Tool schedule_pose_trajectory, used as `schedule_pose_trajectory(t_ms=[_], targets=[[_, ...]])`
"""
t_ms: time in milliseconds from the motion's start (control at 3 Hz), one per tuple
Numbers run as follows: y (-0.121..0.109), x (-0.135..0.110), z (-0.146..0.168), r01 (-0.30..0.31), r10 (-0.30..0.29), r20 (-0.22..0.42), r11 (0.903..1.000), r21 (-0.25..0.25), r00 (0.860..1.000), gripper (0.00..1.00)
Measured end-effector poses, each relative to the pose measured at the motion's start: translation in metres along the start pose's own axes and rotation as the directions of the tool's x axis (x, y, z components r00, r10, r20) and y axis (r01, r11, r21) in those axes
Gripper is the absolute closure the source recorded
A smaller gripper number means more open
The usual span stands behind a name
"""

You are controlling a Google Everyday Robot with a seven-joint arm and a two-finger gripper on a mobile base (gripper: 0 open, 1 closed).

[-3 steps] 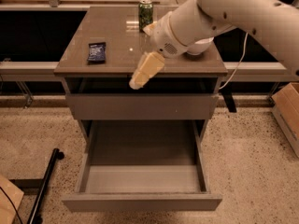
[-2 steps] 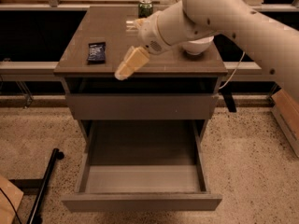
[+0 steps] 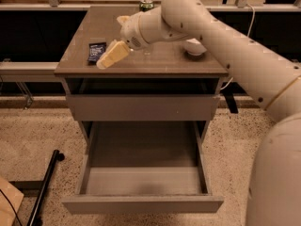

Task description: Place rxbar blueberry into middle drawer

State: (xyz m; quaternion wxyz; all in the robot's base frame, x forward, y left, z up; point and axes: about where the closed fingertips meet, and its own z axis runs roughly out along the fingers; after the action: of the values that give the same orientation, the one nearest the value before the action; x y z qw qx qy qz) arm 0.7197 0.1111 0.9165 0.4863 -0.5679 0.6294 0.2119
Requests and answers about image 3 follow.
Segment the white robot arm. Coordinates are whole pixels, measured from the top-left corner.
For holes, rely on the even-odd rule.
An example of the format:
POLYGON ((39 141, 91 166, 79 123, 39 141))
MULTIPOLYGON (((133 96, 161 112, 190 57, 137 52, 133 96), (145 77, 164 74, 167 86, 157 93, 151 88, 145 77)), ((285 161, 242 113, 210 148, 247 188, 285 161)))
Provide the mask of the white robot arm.
POLYGON ((97 62, 106 69, 157 41, 198 40, 275 121, 254 159, 246 226, 301 226, 301 75, 299 67, 217 20, 200 0, 163 0, 120 16, 119 41, 97 62))

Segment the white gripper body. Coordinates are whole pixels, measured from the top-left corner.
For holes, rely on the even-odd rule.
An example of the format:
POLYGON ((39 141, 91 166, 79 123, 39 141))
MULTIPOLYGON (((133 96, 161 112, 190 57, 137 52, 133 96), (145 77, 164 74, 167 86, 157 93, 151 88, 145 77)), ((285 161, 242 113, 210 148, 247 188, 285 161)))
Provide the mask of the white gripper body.
POLYGON ((125 24, 121 24, 121 39, 133 50, 141 50, 149 46, 140 32, 139 21, 141 15, 141 12, 131 15, 125 24))

